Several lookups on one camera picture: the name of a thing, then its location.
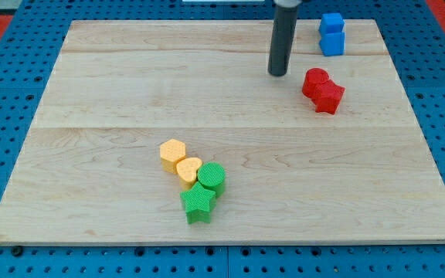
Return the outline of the silver rod mount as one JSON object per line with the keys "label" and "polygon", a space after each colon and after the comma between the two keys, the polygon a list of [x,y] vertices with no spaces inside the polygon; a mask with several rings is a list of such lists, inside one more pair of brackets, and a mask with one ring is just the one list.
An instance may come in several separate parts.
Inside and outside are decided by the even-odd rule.
{"label": "silver rod mount", "polygon": [[281,8],[296,8],[301,3],[302,0],[273,0],[274,3]]}

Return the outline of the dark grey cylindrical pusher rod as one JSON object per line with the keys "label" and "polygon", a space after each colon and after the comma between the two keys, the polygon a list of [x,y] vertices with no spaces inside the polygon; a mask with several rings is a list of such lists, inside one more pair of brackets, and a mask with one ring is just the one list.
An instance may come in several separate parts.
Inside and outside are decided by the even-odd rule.
{"label": "dark grey cylindrical pusher rod", "polygon": [[298,5],[276,5],[267,71],[272,76],[284,76],[290,61],[297,23]]}

